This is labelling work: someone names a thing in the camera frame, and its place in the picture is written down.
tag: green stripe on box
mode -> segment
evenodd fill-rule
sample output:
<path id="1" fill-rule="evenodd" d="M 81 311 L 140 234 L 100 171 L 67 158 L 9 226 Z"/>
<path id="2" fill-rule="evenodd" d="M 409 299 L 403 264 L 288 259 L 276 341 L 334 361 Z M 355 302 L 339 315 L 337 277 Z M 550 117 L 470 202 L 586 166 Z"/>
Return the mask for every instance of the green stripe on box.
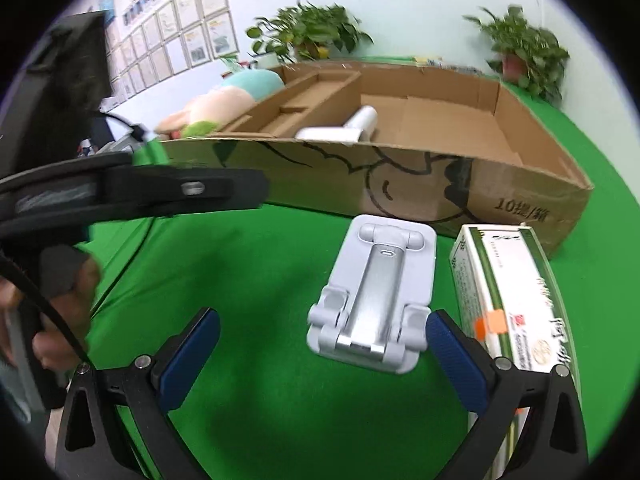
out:
<path id="1" fill-rule="evenodd" d="M 578 373 L 578 365 L 575 356 L 574 338 L 571 335 L 569 320 L 567 319 L 566 312 L 564 311 L 562 297 L 560 296 L 560 292 L 558 291 L 558 284 L 556 283 L 556 279 L 551 272 L 551 268 L 549 267 L 549 262 L 546 259 L 545 253 L 542 251 L 542 247 L 540 246 L 538 238 L 536 237 L 533 229 L 521 228 L 519 229 L 519 231 L 522 239 L 529 249 L 529 253 L 533 258 L 534 263 L 536 264 L 538 274 L 543 280 L 545 280 L 546 289 L 549 291 L 549 299 L 552 303 L 551 312 L 553 313 L 554 317 L 561 317 L 562 320 L 564 320 L 564 329 L 566 331 L 566 336 L 568 339 L 568 348 L 566 350 L 569 354 L 569 357 L 571 358 L 569 369 L 571 370 L 571 374 L 574 376 L 575 389 L 578 392 L 578 398 L 581 399 L 582 394 L 580 391 L 580 375 Z"/>
<path id="2" fill-rule="evenodd" d="M 498 283 L 495 281 L 494 270 L 491 268 L 489 256 L 487 255 L 484 244 L 482 243 L 482 234 L 476 227 L 470 227 L 469 232 L 471 234 L 471 239 L 474 241 L 474 245 L 476 246 L 476 250 L 478 250 L 478 258 L 480 258 L 480 265 L 482 265 L 482 272 L 484 272 L 484 278 L 486 280 L 487 288 L 489 289 L 491 302 L 494 304 L 494 310 L 501 310 L 504 312 Z M 502 350 L 504 357 L 509 358 L 513 362 L 513 352 L 511 351 L 511 339 L 509 338 L 509 334 L 498 334 L 498 341 L 500 342 L 500 349 Z"/>

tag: person's hand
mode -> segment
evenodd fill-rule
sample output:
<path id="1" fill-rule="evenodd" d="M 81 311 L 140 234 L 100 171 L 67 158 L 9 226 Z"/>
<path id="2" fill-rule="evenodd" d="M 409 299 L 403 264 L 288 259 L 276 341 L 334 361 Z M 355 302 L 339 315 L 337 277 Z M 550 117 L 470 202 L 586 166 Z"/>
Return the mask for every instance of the person's hand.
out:
<path id="1" fill-rule="evenodd" d="M 51 300 L 52 306 L 65 319 L 69 328 L 85 348 L 84 338 L 89 332 L 90 311 L 98 282 L 100 282 L 100 268 L 94 259 L 89 258 L 79 270 L 71 292 Z M 12 308 L 17 308 L 21 299 L 22 293 L 15 285 L 0 278 L 0 350 L 14 366 L 14 356 L 4 313 Z M 72 370 L 79 363 L 78 356 L 62 333 L 44 316 L 43 327 L 44 329 L 33 338 L 33 353 L 44 368 L 58 372 Z"/>

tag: green tablecloth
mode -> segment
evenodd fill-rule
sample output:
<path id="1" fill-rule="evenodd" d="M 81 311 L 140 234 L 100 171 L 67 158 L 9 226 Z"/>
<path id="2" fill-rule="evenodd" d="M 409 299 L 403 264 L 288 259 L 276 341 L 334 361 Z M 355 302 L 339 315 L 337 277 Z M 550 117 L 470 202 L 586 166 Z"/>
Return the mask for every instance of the green tablecloth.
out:
<path id="1" fill-rule="evenodd" d="M 521 96 L 596 185 L 552 261 L 574 333 L 593 453 L 633 391 L 640 365 L 632 264 L 640 254 L 640 208 L 564 115 Z M 146 222 L 95 226 L 88 247 L 104 265 L 102 290 L 137 247 Z M 411 373 L 392 376 L 319 358 L 306 347 L 306 313 L 349 222 L 270 205 L 159 220 L 94 319 L 92 358 L 99 367 L 126 365 L 211 306 L 222 318 L 222 337 L 171 419 L 212 478 L 433 478 L 462 440 L 466 413 L 431 355 Z M 438 238 L 431 307 L 457 320 L 452 244 Z"/>

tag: potted plant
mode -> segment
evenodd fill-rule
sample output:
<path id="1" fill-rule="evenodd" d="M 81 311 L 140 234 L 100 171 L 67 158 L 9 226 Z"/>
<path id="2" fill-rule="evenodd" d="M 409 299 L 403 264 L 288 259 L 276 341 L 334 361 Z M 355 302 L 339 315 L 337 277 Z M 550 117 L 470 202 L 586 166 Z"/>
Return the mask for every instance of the potted plant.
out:
<path id="1" fill-rule="evenodd" d="M 295 7 L 278 9 L 275 18 L 258 16 L 253 27 L 246 30 L 256 54 L 274 52 L 280 59 L 293 61 L 293 52 L 299 59 L 327 59 L 329 48 L 351 53 L 360 41 L 373 43 L 370 35 L 358 28 L 360 20 L 353 21 L 347 10 L 334 4 L 316 7 L 298 1 Z"/>
<path id="2" fill-rule="evenodd" d="M 500 54 L 500 59 L 487 60 L 491 69 L 530 94 L 552 104 L 559 103 L 562 99 L 559 85 L 569 53 L 558 44 L 558 38 L 546 28 L 531 27 L 521 6 L 509 6 L 502 18 L 485 7 L 480 9 L 493 21 L 483 23 L 475 16 L 463 18 L 475 23 L 493 40 L 492 50 Z"/>

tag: plush toy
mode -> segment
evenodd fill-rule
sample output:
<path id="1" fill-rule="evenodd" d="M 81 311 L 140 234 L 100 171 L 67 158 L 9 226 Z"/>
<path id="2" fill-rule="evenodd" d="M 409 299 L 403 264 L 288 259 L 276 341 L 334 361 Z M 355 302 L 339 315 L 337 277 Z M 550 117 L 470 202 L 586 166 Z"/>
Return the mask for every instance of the plush toy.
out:
<path id="1" fill-rule="evenodd" d="M 284 86 L 271 70 L 242 70 L 210 92 L 190 100 L 185 107 L 164 118 L 156 133 L 164 138 L 204 137 L 237 119 L 258 101 Z"/>

